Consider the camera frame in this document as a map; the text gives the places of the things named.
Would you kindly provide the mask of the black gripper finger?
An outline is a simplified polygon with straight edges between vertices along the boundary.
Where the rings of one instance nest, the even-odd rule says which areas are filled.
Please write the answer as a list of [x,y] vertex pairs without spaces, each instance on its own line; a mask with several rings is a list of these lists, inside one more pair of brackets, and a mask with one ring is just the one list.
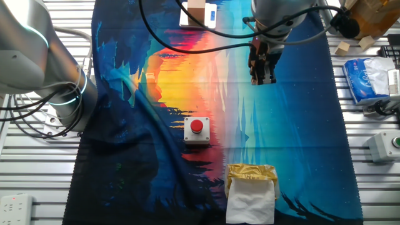
[[271,62],[267,62],[264,67],[265,79],[264,84],[276,83],[276,76],[274,73],[275,65]]
[[252,85],[263,85],[264,84],[264,72],[263,65],[259,65],[258,62],[255,62],[250,67],[250,75],[251,75],[251,84]]

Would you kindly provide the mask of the black orange gripper body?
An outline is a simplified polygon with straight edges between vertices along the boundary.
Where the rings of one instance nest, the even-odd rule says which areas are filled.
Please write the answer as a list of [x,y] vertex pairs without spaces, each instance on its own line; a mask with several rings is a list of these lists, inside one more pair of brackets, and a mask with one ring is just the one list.
[[248,59],[248,66],[254,67],[256,60],[262,60],[265,65],[275,68],[281,54],[283,53],[284,46],[282,44],[274,44],[271,42],[264,42],[261,38],[253,37],[250,42],[250,55]]

